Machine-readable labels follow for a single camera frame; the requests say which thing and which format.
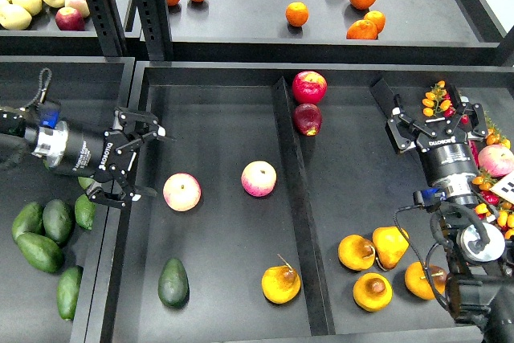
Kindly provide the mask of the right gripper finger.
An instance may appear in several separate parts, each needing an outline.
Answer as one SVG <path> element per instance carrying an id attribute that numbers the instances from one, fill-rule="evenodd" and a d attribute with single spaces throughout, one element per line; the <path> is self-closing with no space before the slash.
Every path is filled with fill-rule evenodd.
<path id="1" fill-rule="evenodd" d="M 446 86 L 451 106 L 451 115 L 445 116 L 443 124 L 444 143 L 464 143 L 467 140 L 482 141 L 488 134 L 485 113 L 480 103 L 472 103 L 461 96 L 452 84 Z"/>
<path id="2" fill-rule="evenodd" d="M 436 132 L 433 129 L 406 114 L 399 94 L 393 96 L 393 108 L 390 118 L 385 123 L 385 130 L 396 153 L 415 149 L 421 134 L 429 139 L 436 138 Z"/>

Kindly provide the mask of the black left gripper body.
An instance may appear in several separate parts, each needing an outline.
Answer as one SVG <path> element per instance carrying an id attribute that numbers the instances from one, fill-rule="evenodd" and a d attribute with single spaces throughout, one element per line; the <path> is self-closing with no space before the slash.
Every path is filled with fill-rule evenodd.
<path id="1" fill-rule="evenodd" d="M 128 137 L 119 129 L 102 129 L 71 121 L 60 121 L 54 129 L 58 136 L 54 172 L 93 178 L 97 182 L 114 179 L 111 167 L 128 173 L 137 153 L 122 149 Z"/>

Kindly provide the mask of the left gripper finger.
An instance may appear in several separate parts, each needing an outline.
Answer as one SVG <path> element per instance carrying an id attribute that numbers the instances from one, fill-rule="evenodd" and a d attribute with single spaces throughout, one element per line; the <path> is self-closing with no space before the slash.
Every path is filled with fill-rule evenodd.
<path id="1" fill-rule="evenodd" d="M 118 107 L 114 115 L 116 127 L 128 138 L 127 146 L 142 146 L 151 141 L 175 141 L 151 112 Z"/>
<path id="2" fill-rule="evenodd" d="M 110 165 L 106 170 L 98 169 L 92 175 L 93 182 L 86 188 L 90 202 L 117 209 L 130 208 L 133 202 L 143 196 L 156 197 L 157 192 L 151 187 L 136 186 L 129 181 L 129 172 L 116 165 Z M 113 182 L 118 189 L 114 192 L 104 190 L 103 184 Z"/>

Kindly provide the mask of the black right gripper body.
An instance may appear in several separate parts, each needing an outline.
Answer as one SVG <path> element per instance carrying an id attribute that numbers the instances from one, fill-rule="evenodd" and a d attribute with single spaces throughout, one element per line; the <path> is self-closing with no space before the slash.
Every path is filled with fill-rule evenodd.
<path id="1" fill-rule="evenodd" d="M 440 132 L 436 138 L 420 133 L 416 140 L 428 186 L 436 186 L 452 175 L 474 178 L 478 174 L 467 134 L 455 129 L 452 134 Z"/>

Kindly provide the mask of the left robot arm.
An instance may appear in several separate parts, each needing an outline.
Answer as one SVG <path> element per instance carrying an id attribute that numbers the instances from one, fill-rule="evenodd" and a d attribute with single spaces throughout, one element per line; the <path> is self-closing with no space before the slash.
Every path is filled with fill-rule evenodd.
<path id="1" fill-rule="evenodd" d="M 130 207 L 143 196 L 156 196 L 155 189 L 136 186 L 131 173 L 139 148 L 165 139 L 157 117 L 117 107 L 108 129 L 64 120 L 60 104 L 47 100 L 51 77 L 51 70 L 43 68 L 38 91 L 29 103 L 1 108 L 1 143 L 11 147 L 1 167 L 17 165 L 32 154 L 56 174 L 91 179 L 84 189 L 89 201 L 117 209 Z"/>

